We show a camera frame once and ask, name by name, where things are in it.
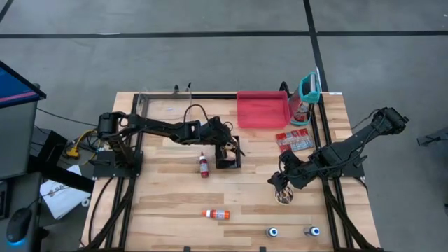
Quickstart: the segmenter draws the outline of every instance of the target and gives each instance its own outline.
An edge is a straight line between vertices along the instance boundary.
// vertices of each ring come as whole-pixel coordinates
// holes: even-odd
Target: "red bottle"
[[[201,156],[199,157],[199,170],[202,178],[209,177],[209,163],[207,162],[203,152],[201,152]]]

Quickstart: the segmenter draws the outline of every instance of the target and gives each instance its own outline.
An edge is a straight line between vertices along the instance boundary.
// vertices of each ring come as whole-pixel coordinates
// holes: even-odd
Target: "white paper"
[[[68,168],[67,171],[81,175],[78,165],[73,165]],[[48,180],[41,185],[41,195],[47,195],[43,197],[43,199],[45,200],[45,203],[47,203],[48,208],[55,219],[62,218],[78,204],[80,204],[85,198],[90,197],[90,193],[88,192],[83,192],[82,190],[74,188],[67,188],[64,184],[52,180]]]

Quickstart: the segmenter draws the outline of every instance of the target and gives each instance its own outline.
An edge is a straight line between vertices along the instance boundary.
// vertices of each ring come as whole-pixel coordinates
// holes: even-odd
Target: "orange bottle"
[[[202,211],[202,216],[205,216],[207,218],[214,218],[216,220],[228,220],[230,219],[230,211],[211,209]]]

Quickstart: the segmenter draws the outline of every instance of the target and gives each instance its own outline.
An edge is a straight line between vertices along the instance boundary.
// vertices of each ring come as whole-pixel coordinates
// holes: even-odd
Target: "computer mouse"
[[[6,228],[6,239],[15,244],[27,236],[29,222],[32,217],[32,211],[25,207],[17,210],[9,220]]]

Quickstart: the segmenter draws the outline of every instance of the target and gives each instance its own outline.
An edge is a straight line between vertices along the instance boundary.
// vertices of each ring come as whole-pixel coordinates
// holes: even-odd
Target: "yellow connector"
[[[70,151],[66,153],[70,158],[78,159],[81,154],[79,154],[78,147],[73,147]]]

